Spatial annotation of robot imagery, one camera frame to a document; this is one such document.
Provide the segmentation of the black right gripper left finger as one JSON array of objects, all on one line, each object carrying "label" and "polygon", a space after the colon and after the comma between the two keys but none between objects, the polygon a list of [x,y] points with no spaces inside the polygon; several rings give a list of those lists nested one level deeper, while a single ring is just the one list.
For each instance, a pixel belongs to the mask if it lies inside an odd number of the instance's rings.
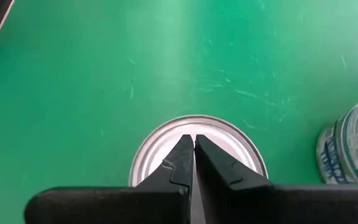
[{"label": "black right gripper left finger", "polygon": [[193,140],[183,135],[135,187],[54,187],[35,194],[26,223],[189,223]]}]

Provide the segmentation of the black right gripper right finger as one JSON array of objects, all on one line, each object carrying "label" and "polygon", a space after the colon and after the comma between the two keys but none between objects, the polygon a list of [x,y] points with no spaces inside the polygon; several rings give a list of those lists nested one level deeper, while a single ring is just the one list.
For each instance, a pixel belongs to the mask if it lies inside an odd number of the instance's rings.
[{"label": "black right gripper right finger", "polygon": [[358,185],[280,185],[210,141],[195,141],[207,223],[358,223]]}]

